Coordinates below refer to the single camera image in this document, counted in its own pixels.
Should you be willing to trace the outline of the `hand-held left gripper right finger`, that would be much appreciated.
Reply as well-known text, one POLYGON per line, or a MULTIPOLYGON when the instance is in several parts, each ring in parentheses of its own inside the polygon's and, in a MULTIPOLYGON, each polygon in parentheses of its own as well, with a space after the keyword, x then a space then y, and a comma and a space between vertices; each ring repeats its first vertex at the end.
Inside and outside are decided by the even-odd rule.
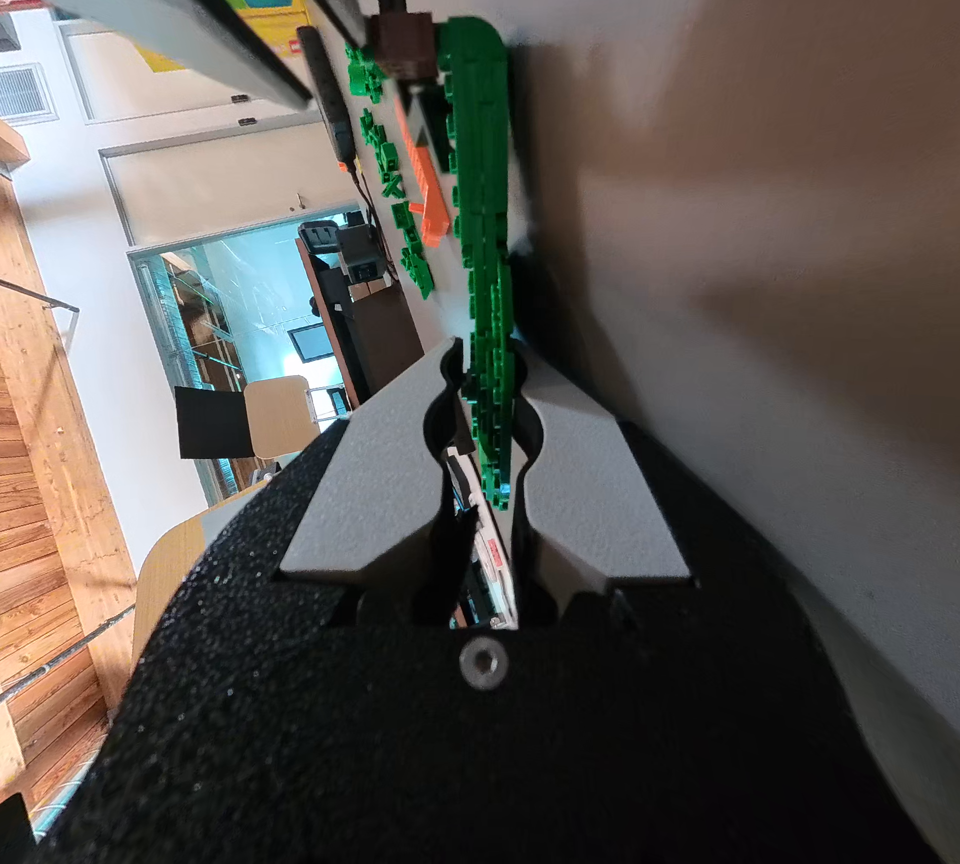
POLYGON ((516 347, 511 569, 522 623, 582 595, 691 582, 618 419, 528 344, 516 347))

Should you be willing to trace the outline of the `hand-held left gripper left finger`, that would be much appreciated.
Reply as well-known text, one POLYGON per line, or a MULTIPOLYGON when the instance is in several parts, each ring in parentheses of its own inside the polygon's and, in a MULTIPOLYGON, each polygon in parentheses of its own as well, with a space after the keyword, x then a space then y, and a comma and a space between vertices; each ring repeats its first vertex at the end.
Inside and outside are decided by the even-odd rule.
POLYGON ((346 424, 279 565, 283 582, 458 590, 473 529, 443 461, 457 432, 464 343, 450 337, 346 424))

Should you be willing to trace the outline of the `green brick leaf build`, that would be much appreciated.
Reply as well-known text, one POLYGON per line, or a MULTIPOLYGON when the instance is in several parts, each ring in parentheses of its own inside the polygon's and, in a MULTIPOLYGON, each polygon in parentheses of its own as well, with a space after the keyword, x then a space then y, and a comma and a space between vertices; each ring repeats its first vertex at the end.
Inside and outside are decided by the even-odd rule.
POLYGON ((442 76, 446 139, 455 184, 453 233, 466 271, 470 367, 462 385, 471 406, 484 495, 506 510, 511 494, 515 394, 513 285, 508 261, 508 60, 489 23, 453 17, 438 26, 410 14, 406 0, 378 0, 369 47, 387 76, 442 76))

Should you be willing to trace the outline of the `grey desk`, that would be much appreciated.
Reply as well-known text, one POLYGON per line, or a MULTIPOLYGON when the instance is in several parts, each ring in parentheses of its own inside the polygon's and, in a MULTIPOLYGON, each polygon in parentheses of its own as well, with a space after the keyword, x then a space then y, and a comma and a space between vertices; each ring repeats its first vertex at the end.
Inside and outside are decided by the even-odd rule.
POLYGON ((538 346, 798 573, 958 862, 958 0, 408 2, 512 45, 538 346))

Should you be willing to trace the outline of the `dark brown wooden desk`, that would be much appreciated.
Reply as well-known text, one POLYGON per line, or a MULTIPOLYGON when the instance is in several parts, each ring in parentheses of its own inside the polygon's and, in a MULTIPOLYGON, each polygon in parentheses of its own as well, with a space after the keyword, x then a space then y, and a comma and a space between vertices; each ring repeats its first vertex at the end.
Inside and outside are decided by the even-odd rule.
POLYGON ((310 287, 310 307, 324 329, 341 372, 350 409, 368 401, 423 356, 406 298, 383 279, 350 285, 340 268, 329 268, 294 245, 310 287))

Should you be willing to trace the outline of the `tan board with black panel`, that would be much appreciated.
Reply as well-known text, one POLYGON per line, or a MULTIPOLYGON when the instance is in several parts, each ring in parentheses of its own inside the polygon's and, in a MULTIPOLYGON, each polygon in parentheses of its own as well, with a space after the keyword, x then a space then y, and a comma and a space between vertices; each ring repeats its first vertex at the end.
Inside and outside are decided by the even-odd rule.
POLYGON ((272 460, 318 437, 302 376, 254 381, 242 391, 174 388, 177 438, 185 460, 272 460))

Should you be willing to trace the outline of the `row of green brick pieces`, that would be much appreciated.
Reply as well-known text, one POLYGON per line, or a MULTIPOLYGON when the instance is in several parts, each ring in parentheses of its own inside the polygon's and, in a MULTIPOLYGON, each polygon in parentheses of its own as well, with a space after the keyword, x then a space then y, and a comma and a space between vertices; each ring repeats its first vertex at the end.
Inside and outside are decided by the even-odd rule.
MULTIPOLYGON (((344 50, 348 63, 346 69, 350 93, 354 97, 368 99, 370 104, 380 103, 387 78, 375 63, 371 52, 354 49, 349 44, 345 45, 344 50)), ((404 238, 405 246, 401 251, 400 263, 421 297, 426 300, 434 291, 435 285, 426 261, 424 244, 415 223, 413 206, 407 198, 403 184, 398 149, 389 139, 386 127, 378 123, 369 108, 362 111, 359 124, 364 143, 374 151, 381 195, 390 199, 394 224, 404 238)))

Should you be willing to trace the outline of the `wooden book stand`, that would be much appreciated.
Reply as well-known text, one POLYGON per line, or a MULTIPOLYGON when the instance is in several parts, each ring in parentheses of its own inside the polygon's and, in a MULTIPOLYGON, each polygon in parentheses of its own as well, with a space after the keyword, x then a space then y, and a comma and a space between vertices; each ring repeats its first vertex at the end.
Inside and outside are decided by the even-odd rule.
POLYGON ((165 608, 206 550, 198 519, 200 514, 163 534, 142 563, 133 612, 132 671, 136 669, 165 608))

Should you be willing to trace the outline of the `grey box device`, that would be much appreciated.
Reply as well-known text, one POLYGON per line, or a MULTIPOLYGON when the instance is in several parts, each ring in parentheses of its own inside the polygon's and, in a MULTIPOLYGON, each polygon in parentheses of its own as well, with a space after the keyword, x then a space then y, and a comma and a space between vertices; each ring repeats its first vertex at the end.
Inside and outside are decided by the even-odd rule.
POLYGON ((349 285, 378 280, 386 270, 386 259, 376 236, 376 231, 365 223, 338 228, 338 254, 349 285))

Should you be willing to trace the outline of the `orange brick separator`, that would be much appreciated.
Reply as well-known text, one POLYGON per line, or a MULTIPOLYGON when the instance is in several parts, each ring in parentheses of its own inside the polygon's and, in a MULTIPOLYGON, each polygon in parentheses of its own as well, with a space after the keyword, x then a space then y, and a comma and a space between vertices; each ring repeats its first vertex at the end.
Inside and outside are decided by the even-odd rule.
POLYGON ((419 201, 410 201, 411 210, 419 217, 423 244, 436 249, 452 227, 440 162, 432 146, 426 114, 417 95, 404 102, 402 94, 397 94, 393 107, 420 196, 419 201))

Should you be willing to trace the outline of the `white wall vent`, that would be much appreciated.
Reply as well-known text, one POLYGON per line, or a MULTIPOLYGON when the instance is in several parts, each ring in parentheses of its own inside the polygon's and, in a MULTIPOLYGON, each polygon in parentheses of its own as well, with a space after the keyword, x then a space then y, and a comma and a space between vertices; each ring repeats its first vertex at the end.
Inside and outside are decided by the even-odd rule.
POLYGON ((58 118, 42 65, 1 68, 1 119, 6 124, 31 125, 58 118))

